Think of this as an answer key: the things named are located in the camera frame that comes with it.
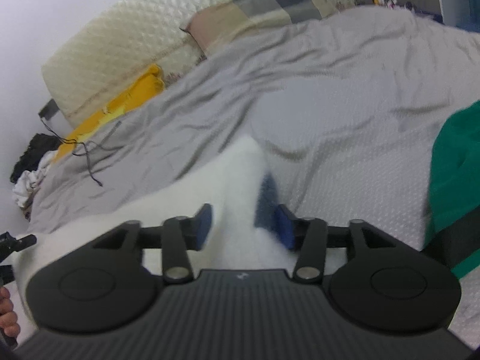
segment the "headboard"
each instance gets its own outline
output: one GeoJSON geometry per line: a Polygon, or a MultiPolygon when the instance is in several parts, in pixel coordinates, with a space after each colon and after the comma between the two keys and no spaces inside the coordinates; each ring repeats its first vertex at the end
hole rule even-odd
{"type": "MultiPolygon", "coordinates": [[[[122,0],[85,25],[42,66],[47,88],[76,127],[130,86],[152,62],[181,76],[202,51],[179,26],[228,0],[122,0]]],[[[353,5],[355,0],[329,0],[353,5]]]]}

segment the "finger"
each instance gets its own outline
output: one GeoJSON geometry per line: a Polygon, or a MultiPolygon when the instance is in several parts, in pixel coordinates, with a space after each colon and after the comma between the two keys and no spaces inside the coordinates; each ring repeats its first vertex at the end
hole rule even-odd
{"type": "Polygon", "coordinates": [[[0,298],[10,299],[10,292],[5,288],[0,288],[0,298]]]}
{"type": "Polygon", "coordinates": [[[6,314],[14,310],[14,304],[10,299],[0,300],[0,314],[6,314]]]}
{"type": "Polygon", "coordinates": [[[20,334],[20,325],[16,323],[13,326],[6,327],[3,331],[8,337],[17,338],[18,335],[20,334]]]}
{"type": "Polygon", "coordinates": [[[17,323],[18,316],[14,311],[4,314],[0,317],[0,327],[5,329],[6,327],[13,326],[17,323]]]}

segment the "gray blanket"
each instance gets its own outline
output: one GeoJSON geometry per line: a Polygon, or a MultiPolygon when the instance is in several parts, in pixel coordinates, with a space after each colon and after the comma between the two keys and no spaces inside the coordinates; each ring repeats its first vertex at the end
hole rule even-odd
{"type": "MultiPolygon", "coordinates": [[[[198,168],[243,134],[265,150],[280,200],[332,225],[363,218],[419,249],[431,146],[480,98],[480,36],[363,7],[237,40],[105,126],[35,197],[30,231],[111,212],[198,168]]],[[[452,330],[480,344],[480,271],[452,330]]]]}

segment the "black cable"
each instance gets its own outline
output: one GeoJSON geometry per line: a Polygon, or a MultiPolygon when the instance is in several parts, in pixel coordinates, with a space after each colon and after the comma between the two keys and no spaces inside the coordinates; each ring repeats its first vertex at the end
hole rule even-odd
{"type": "Polygon", "coordinates": [[[82,157],[82,156],[85,156],[86,157],[86,160],[87,160],[87,169],[88,169],[88,174],[90,175],[90,177],[92,178],[93,181],[95,181],[95,183],[97,183],[99,186],[103,187],[103,184],[98,180],[96,179],[94,176],[93,176],[93,172],[92,172],[92,163],[90,162],[90,153],[88,152],[88,149],[87,149],[87,145],[85,142],[78,142],[76,139],[66,139],[66,138],[63,138],[61,137],[60,135],[58,135],[56,132],[54,132],[54,130],[52,130],[49,126],[47,126],[47,124],[45,123],[45,121],[43,120],[43,118],[41,117],[40,120],[42,121],[43,125],[45,126],[45,128],[51,132],[53,135],[55,135],[58,139],[60,139],[60,142],[64,143],[64,144],[67,144],[67,145],[75,145],[75,147],[73,148],[71,154],[72,155],[75,155],[77,157],[82,157]],[[77,148],[77,145],[82,145],[83,146],[83,149],[85,150],[84,153],[81,153],[81,154],[77,154],[75,153],[75,150],[77,148]]]}

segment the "green cloth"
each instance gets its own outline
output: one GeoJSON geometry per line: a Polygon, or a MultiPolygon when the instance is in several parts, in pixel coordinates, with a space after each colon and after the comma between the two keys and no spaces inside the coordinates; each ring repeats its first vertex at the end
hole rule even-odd
{"type": "MultiPolygon", "coordinates": [[[[450,116],[433,145],[428,244],[438,233],[480,206],[480,100],[450,116]]],[[[480,232],[480,227],[472,231],[480,232]]],[[[463,277],[480,265],[480,250],[452,268],[463,277]]]]}

